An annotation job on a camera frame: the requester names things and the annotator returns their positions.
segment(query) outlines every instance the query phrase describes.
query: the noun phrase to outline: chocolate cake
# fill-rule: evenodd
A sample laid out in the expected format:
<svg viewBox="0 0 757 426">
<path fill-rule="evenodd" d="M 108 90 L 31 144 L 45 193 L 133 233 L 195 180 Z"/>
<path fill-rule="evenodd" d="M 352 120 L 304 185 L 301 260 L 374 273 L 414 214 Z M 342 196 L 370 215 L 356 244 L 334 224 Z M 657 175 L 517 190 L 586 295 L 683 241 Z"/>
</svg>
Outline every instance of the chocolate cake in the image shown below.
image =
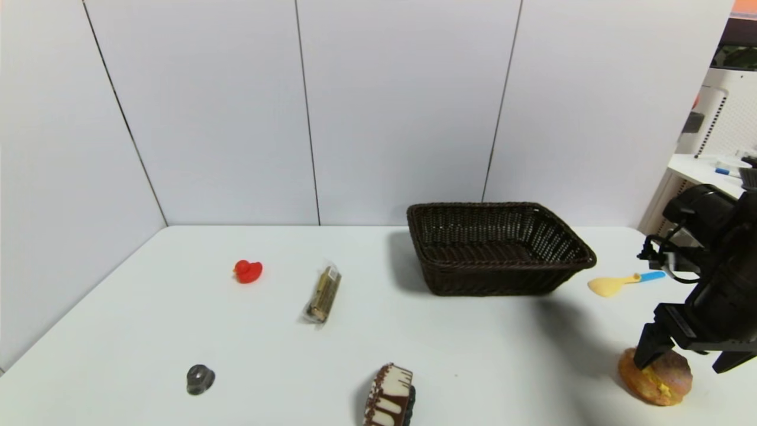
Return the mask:
<svg viewBox="0 0 757 426">
<path fill-rule="evenodd" d="M 378 371 L 366 403 L 364 426 L 407 426 L 413 417 L 413 373 L 394 364 Z"/>
</svg>

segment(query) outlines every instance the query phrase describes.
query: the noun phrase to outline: wicker basket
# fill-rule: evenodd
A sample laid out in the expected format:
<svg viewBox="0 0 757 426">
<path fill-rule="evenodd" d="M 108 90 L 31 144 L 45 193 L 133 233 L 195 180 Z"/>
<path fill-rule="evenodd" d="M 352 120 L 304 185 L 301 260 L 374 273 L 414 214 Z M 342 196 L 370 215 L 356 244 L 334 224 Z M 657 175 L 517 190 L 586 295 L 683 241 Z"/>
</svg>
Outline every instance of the wicker basket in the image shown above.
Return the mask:
<svg viewBox="0 0 757 426">
<path fill-rule="evenodd" d="M 407 221 L 439 296 L 545 294 L 597 263 L 565 222 L 532 202 L 418 204 Z"/>
</svg>

